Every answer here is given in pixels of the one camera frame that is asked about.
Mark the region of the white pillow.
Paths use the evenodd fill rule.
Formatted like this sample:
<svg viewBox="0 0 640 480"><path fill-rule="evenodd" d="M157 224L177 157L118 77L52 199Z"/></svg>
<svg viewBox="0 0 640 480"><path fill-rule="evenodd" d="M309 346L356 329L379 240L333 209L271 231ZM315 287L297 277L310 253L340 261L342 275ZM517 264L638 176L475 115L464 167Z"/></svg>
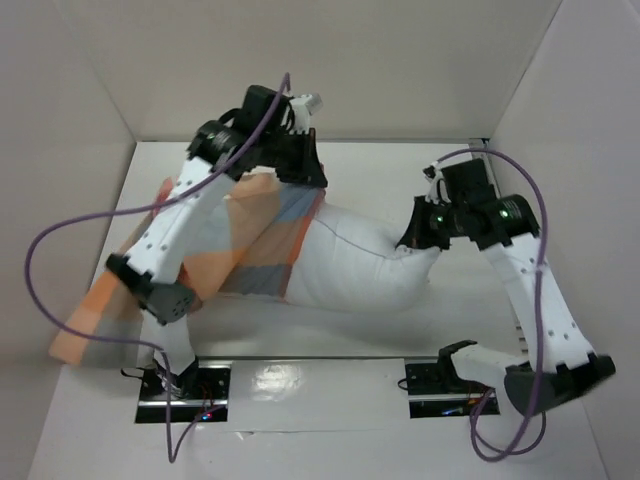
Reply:
<svg viewBox="0 0 640 480"><path fill-rule="evenodd" d="M401 234L393 225L323 203L292 267L285 300L357 313L411 308L441 251L400 246Z"/></svg>

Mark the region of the checkered orange grey pillowcase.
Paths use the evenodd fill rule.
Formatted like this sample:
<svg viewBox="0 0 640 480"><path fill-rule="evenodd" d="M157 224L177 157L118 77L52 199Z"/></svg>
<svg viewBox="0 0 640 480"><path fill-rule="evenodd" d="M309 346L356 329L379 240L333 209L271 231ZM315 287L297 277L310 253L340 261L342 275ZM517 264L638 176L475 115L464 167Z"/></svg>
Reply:
<svg viewBox="0 0 640 480"><path fill-rule="evenodd" d="M170 278L194 295L181 317L165 326L144 310L125 283L105 270L54 338L49 354L70 365L125 365L137 352L135 341L147 328L147 341L160 346L174 374L196 355L186 316L219 292L282 299L312 219L325 191L284 184L271 173L246 174L223 200L202 209L200 225L183 235Z"/></svg>

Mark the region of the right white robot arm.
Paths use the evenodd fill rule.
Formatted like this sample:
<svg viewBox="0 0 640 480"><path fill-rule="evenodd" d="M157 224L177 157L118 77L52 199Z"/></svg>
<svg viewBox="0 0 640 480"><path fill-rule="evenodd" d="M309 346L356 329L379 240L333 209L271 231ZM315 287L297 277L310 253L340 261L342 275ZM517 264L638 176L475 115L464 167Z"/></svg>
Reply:
<svg viewBox="0 0 640 480"><path fill-rule="evenodd" d="M440 387L457 392L470 381L501 388L520 414L535 416L612 377L612 358L596 354L561 294L528 201L498 196L480 159L432 164L424 173L432 185L415 198L400 245L444 251L457 237L474 243L507 292L528 354L521 359L472 340L443 347L436 369Z"/></svg>

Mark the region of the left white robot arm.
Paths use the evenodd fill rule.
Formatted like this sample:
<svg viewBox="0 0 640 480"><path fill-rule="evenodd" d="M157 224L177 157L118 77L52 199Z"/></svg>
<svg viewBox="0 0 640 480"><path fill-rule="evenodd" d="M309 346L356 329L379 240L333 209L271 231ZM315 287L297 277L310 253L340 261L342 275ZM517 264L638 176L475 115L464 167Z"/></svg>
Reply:
<svg viewBox="0 0 640 480"><path fill-rule="evenodd" d="M321 107L317 93L250 86L240 107L198 128L154 218L108 257L151 324L154 361L172 397L197 387L187 327L194 303L216 293L269 227L292 252L319 206L328 181L311 119Z"/></svg>

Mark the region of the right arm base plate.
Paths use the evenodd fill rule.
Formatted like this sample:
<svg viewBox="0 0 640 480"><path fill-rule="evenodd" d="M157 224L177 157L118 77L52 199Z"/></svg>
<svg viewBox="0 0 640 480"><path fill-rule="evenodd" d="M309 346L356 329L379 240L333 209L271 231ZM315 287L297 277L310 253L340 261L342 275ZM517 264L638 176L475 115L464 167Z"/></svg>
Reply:
<svg viewBox="0 0 640 480"><path fill-rule="evenodd" d="M411 419L470 415L489 388L461 379L451 355L475 345L475 341L464 340L441 348L436 357L405 360L404 377L397 386L407 394Z"/></svg>

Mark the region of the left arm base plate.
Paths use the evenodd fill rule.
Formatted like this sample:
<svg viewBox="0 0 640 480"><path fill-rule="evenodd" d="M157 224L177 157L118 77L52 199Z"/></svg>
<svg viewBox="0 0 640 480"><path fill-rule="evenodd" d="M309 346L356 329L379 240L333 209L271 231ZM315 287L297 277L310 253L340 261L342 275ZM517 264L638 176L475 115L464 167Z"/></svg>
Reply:
<svg viewBox="0 0 640 480"><path fill-rule="evenodd" d="M160 424L165 422L166 392L164 381L153 365L121 369L123 377L140 381L135 422ZM186 393L173 396L171 422L189 423L195 418L203 423L228 420L228 397L231 380L229 364L200 367L195 382Z"/></svg>

